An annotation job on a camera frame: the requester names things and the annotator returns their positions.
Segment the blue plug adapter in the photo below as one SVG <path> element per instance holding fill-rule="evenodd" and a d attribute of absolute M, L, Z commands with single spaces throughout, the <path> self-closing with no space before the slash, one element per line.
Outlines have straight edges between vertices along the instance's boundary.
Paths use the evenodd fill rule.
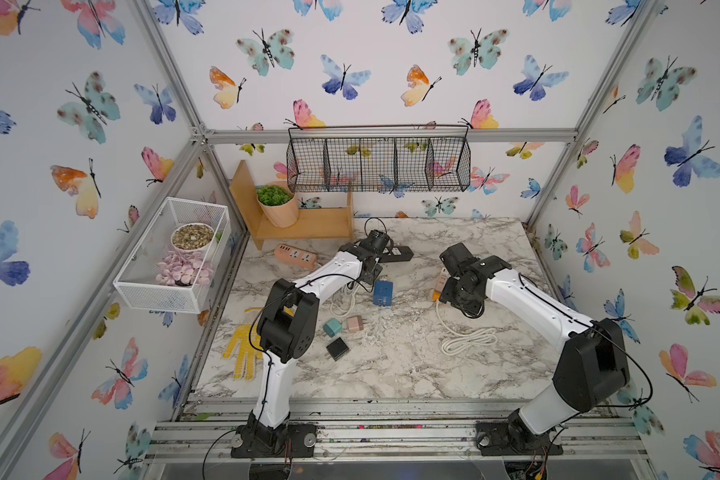
<path fill-rule="evenodd" d="M 389 307 L 393 304 L 394 284 L 388 280 L 378 280 L 374 284 L 372 302 L 376 306 Z"/>

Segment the pink power strip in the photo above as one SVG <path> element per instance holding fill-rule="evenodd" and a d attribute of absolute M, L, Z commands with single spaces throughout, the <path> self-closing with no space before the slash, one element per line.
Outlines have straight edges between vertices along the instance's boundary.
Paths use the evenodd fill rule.
<path fill-rule="evenodd" d="M 280 243 L 274 249 L 275 258 L 285 264 L 305 269 L 314 269 L 318 256 L 310 251 Z"/>

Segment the teal plug adapter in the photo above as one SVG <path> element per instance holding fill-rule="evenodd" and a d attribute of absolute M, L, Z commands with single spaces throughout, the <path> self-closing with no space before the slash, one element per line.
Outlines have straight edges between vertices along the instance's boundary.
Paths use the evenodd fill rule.
<path fill-rule="evenodd" d="M 336 337 L 342 332 L 342 330 L 343 324 L 336 318 L 331 318 L 323 325 L 324 333 L 330 338 Z"/>

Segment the black plug adapter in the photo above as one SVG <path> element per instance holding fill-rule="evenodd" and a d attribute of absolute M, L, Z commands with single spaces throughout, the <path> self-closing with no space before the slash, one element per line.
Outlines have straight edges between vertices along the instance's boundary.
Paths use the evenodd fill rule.
<path fill-rule="evenodd" d="M 338 361 L 350 351 L 350 348 L 342 338 L 336 338 L 326 346 L 326 350 L 334 361 Z"/>

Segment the black power strip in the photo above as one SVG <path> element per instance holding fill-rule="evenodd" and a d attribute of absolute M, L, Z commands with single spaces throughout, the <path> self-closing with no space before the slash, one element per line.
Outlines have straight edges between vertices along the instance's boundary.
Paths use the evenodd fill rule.
<path fill-rule="evenodd" d="M 412 260 L 414 254 L 408 246 L 394 246 L 391 247 L 384 256 L 385 263 L 400 263 L 409 262 Z"/>

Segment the orange power strip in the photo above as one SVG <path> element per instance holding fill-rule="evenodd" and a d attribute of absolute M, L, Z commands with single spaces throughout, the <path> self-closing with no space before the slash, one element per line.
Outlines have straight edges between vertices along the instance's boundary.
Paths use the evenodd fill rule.
<path fill-rule="evenodd" d="M 449 278 L 450 278 L 450 274 L 449 274 L 448 270 L 445 267 L 443 267 L 438 275 L 435 286 L 433 288 L 433 292 L 432 292 L 432 301 L 433 302 L 439 301 Z"/>

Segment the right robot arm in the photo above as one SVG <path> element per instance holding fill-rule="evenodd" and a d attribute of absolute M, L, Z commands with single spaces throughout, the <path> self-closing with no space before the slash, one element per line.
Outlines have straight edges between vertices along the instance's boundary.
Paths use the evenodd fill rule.
<path fill-rule="evenodd" d="M 450 278 L 440 301 L 470 318 L 485 302 L 498 303 L 524 320 L 559 354 L 551 384 L 510 421 L 523 434 L 540 436 L 600 405 L 630 381 L 622 330 L 593 320 L 547 295 L 498 256 L 479 259 L 462 243 L 440 254 Z"/>

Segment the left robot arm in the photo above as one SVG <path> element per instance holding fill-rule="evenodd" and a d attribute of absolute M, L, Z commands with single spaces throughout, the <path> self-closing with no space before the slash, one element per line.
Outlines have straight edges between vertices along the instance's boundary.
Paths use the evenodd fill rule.
<path fill-rule="evenodd" d="M 259 426 L 276 430 L 288 419 L 295 367 L 314 340 L 321 302 L 346 285 L 371 286 L 392 245 L 387 233 L 373 230 L 343 245 L 314 272 L 295 281 L 279 279 L 272 286 L 256 322 L 264 361 L 264 380 L 252 410 Z"/>

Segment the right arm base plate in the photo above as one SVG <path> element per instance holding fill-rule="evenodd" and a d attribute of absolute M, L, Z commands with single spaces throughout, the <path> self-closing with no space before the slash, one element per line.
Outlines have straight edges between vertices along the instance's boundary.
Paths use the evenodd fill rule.
<path fill-rule="evenodd" d="M 485 457 L 563 454 L 563 448 L 552 442 L 549 433 L 536 435 L 522 423 L 505 420 L 478 422 L 475 446 Z"/>

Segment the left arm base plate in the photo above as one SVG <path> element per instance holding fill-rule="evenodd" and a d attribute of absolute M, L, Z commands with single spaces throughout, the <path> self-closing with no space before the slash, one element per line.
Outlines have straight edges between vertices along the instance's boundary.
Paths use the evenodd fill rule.
<path fill-rule="evenodd" d="M 277 428 L 264 426 L 251 417 L 246 425 L 236 429 L 232 444 L 232 458 L 312 458 L 317 443 L 314 424 L 285 422 Z"/>

